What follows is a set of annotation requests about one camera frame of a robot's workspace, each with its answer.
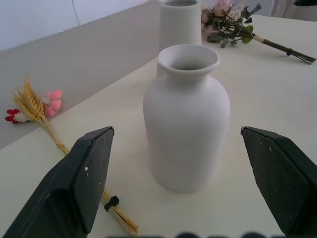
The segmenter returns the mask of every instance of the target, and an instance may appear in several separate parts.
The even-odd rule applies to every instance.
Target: vase
[[[201,8],[196,0],[168,0],[160,4],[159,51],[180,44],[201,44]],[[158,75],[163,70],[158,65]]]
[[[229,97],[208,75],[220,57],[208,47],[185,44],[162,50],[158,61],[164,74],[143,101],[151,169],[162,186],[195,192],[208,184],[229,124]]]

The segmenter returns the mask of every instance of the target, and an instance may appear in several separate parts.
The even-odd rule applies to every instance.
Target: white table
[[[256,33],[272,41],[317,55],[313,31],[317,23],[254,17],[254,25]],[[140,226],[140,235],[175,237],[184,231],[200,237],[239,237],[247,231],[281,234],[256,186],[240,135],[244,125],[291,138],[317,163],[316,64],[286,58],[258,42],[217,50],[222,61],[212,75],[230,97],[231,122],[218,168],[206,190],[170,192],[154,180],[149,169],[142,100],[156,76],[157,59],[52,120],[69,148],[86,132],[114,126],[106,187]],[[40,128],[0,150],[0,235],[62,157]],[[100,206],[89,237],[124,234]]]

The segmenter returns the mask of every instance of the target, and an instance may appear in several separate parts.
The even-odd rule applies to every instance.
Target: red flower
[[[18,123],[18,121],[16,121],[16,120],[14,119],[14,116],[15,116],[16,114],[18,114],[19,112],[20,112],[20,111],[19,111],[18,109],[14,109],[14,110],[9,109],[8,111],[6,111],[6,113],[10,114],[10,116],[5,117],[5,120],[6,120],[6,121],[11,121],[13,124]]]
[[[21,113],[18,109],[9,109],[6,113],[10,114],[5,117],[6,121],[11,121],[13,124],[17,124],[19,122],[25,123],[30,120],[24,113]]]

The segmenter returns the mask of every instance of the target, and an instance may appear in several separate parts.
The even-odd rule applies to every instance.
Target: white cylindrical vase
[[[201,44],[201,8],[197,0],[166,0],[160,4],[159,51],[180,44]],[[162,69],[158,65],[158,75]]]

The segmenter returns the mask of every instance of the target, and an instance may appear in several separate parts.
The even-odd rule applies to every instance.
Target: vase opening
[[[166,6],[192,6],[196,5],[196,0],[169,0],[165,2]]]
[[[165,71],[173,73],[208,74],[220,63],[216,51],[201,45],[175,45],[162,50],[158,61]]]

